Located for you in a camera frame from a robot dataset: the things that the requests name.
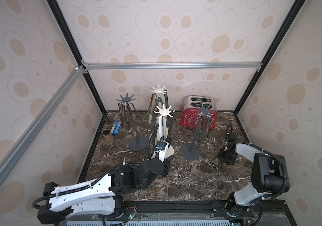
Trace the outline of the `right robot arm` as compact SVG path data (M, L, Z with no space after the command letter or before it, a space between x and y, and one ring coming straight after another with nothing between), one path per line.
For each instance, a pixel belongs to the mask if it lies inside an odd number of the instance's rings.
M217 155L220 162L233 165L242 155L253 163L251 182L229 195L225 209L230 215L237 215L242 206L250 206L258 200L278 197L290 188L285 158L272 154L252 143L241 142L229 124L226 129L226 145Z

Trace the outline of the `black tongs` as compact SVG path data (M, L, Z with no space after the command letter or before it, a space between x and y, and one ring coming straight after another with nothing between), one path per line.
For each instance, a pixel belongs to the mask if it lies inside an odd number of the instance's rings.
M169 144L172 144L172 128L173 128L173 121L174 121L174 111L172 111L170 113L170 117L169 117L169 127L168 127L168 136L166 138L166 141Z

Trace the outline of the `green tongs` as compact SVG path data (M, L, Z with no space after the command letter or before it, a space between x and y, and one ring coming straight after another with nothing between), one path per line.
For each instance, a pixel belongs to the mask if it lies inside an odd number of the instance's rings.
M162 100L162 95L161 94L152 94L151 96L151 101L150 105L148 108L148 124L150 125L152 122L152 117L154 114L154 111L156 110L157 107L162 108L164 102Z

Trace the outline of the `dark grey utensil rack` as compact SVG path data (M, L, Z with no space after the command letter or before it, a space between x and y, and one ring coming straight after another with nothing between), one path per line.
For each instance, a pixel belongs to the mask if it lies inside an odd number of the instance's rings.
M137 127L134 119L134 114L137 117L140 117L136 108L134 106L133 101L136 100L133 98L134 95L126 96L120 95L120 99L117 99L120 118L121 118L121 128L124 130L126 134L133 134L132 138L129 140L129 148L134 152L141 152L146 148L147 138L145 136L140 135L137 132Z

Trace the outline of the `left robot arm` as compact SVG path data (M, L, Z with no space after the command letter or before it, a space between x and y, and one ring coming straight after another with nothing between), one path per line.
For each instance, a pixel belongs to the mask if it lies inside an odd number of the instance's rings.
M121 211L123 195L145 190L168 175L174 154L171 131L171 126L167 129L158 123L153 126L141 162L120 163L96 179L71 186L47 183L43 196L32 202L40 223L59 224L71 216L112 215Z

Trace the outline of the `serrated steel tongs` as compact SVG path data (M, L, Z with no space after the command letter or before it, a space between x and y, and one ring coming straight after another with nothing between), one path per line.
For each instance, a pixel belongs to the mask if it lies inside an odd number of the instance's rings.
M193 121L192 125L188 128L188 130L187 130L187 132L185 133L185 135L181 138L181 141L184 141L184 140L185 140L185 138L188 136L189 132L190 132L190 131L191 131L191 129L194 127L194 125L195 125L195 124L197 124L197 123L199 122L199 120L200 120L200 118L201 118L201 115L202 115L202 113L199 113L199 114L197 115L197 117L194 119L194 121Z

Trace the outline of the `small steel tongs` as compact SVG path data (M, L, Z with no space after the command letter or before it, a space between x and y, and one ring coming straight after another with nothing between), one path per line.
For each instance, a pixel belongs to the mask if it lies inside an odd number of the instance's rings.
M158 130L157 130L157 136L156 139L157 140L164 140L164 116L163 115L159 115L156 117L157 119L157 123L158 123Z

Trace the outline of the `white utensil rack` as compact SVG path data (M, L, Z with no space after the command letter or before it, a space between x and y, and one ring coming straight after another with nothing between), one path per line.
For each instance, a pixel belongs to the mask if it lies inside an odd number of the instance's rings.
M166 108L165 104L163 104L162 107L157 106L156 108L157 111L154 112L158 114L156 122L159 127L155 139L155 154L153 154L152 158L157 158L160 161L165 162L167 158L174 154L174 149L171 144L172 125L171 123L167 123L169 118L171 119L171 122L173 122L173 112L170 111L171 107Z
M157 114L156 123L159 124L158 138L166 140L168 136L168 120L171 117L171 111L168 103L168 91L164 87L152 87L151 101L148 108L148 124L151 124L153 114Z

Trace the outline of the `dark grey rack back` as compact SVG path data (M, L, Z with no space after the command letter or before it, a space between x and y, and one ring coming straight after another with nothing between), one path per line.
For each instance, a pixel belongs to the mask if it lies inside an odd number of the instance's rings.
M208 108L200 108L199 113L203 112L209 113ZM193 137L192 142L184 143L181 147L181 155L184 159L188 161L195 161L200 157L200 149L196 146L196 141L198 137L199 127L196 127L196 131Z

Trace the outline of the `thin steel tongs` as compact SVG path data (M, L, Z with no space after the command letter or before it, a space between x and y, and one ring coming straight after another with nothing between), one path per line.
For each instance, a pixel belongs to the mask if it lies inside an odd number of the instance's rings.
M131 110L131 106L130 104L126 104L126 116L127 116L127 133L131 134L133 133L133 135L136 135L136 125L134 122L134 117L133 117L133 113Z

